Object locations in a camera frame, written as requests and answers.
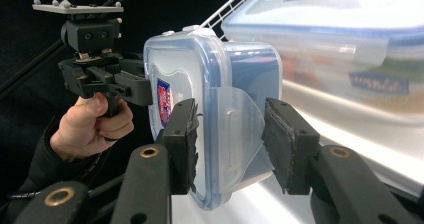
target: white surface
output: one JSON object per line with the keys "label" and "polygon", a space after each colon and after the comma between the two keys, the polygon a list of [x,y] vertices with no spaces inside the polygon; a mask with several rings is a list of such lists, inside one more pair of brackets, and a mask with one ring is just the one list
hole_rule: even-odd
{"label": "white surface", "polygon": [[175,224],[313,224],[310,196],[284,195],[275,176],[233,193],[213,211],[201,210],[190,196],[172,196]]}
{"label": "white surface", "polygon": [[288,81],[283,82],[283,90],[284,101],[321,134],[322,144],[355,150],[380,180],[416,197],[421,195],[424,172],[418,167],[424,166],[422,124],[401,122],[377,109]]}

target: transparent plastic container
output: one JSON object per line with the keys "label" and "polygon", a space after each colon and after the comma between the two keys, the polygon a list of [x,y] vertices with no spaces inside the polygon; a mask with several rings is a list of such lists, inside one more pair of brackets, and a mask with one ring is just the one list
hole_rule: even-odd
{"label": "transparent plastic container", "polygon": [[210,29],[190,27],[150,38],[144,61],[154,138],[176,103],[195,98],[202,114],[191,193],[202,209],[212,210],[232,192],[272,174],[261,140],[265,98],[281,94],[281,62],[272,46],[224,43]]}
{"label": "transparent plastic container", "polygon": [[424,0],[247,0],[222,24],[230,41],[279,53],[283,100],[390,185],[421,195]]}

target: hand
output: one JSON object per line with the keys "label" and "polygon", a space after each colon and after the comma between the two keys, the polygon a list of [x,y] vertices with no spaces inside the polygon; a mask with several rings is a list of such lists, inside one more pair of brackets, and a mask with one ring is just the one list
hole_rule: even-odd
{"label": "hand", "polygon": [[59,130],[50,138],[53,151],[64,161],[72,162],[100,153],[134,129],[133,114],[127,103],[118,99],[119,113],[107,118],[106,97],[97,93],[90,99],[79,98],[60,120]]}

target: finger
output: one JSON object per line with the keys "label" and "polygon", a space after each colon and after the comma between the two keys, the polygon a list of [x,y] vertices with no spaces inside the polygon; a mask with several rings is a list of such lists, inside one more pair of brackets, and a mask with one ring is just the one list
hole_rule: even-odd
{"label": "finger", "polygon": [[105,137],[106,142],[113,144],[114,141],[121,139],[122,137],[126,136],[128,133],[132,132],[133,130],[134,130],[134,124],[133,122],[129,122],[125,124],[123,127],[115,131],[110,131],[110,132],[99,131],[99,135]]}
{"label": "finger", "polygon": [[79,98],[77,103],[66,113],[66,122],[73,127],[84,127],[91,124],[107,110],[106,97],[96,93],[90,99]]}
{"label": "finger", "polygon": [[98,118],[96,122],[96,128],[100,131],[111,132],[122,128],[129,122],[132,122],[133,113],[128,107],[127,102],[125,102],[124,100],[120,100],[118,103],[118,109],[118,114],[113,117]]}

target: container label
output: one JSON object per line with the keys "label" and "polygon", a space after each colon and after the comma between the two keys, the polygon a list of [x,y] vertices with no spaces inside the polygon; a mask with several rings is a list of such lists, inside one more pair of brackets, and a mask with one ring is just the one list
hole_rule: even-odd
{"label": "container label", "polygon": [[160,121],[166,127],[172,112],[171,85],[158,78],[157,90]]}
{"label": "container label", "polygon": [[388,94],[409,94],[409,81],[405,78],[373,72],[351,72],[349,78],[354,87]]}

